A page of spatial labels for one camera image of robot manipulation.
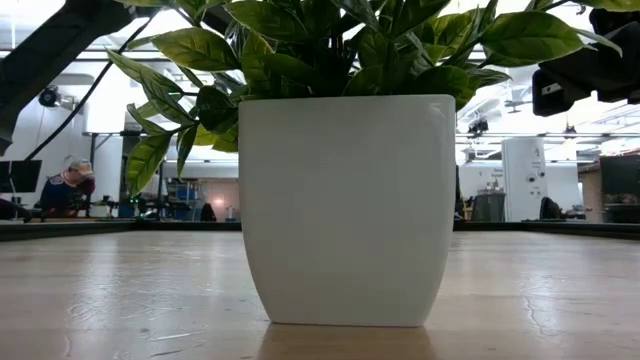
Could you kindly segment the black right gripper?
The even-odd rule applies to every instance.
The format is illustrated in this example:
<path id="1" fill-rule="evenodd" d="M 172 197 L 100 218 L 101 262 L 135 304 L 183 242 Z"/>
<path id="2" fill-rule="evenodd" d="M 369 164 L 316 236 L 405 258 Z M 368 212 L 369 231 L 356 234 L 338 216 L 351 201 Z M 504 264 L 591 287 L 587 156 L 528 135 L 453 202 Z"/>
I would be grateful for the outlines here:
<path id="1" fill-rule="evenodd" d="M 593 94 L 600 102 L 639 102 L 639 22 L 632 20 L 605 38 L 621 50 L 594 43 L 539 65 L 531 87 L 536 116 L 567 112 Z"/>

